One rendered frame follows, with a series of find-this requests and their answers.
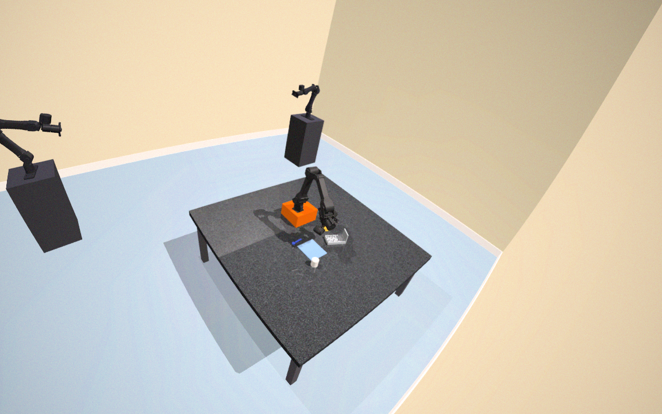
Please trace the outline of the white dish rack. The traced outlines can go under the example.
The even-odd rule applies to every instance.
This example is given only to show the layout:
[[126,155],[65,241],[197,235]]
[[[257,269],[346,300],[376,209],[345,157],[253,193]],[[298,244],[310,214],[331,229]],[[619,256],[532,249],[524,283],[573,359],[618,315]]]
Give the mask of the white dish rack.
[[346,244],[348,239],[348,234],[346,229],[344,229],[344,232],[342,234],[325,235],[324,239],[326,240],[328,246],[336,246],[337,244]]

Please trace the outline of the light blue flat mat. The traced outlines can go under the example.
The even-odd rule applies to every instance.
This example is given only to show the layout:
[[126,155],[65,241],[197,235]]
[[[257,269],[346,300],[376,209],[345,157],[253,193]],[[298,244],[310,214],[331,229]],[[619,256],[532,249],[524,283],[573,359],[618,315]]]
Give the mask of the light blue flat mat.
[[327,254],[322,247],[318,246],[312,239],[308,242],[304,242],[301,246],[298,246],[299,249],[304,252],[304,254],[311,260],[313,257],[320,258]]

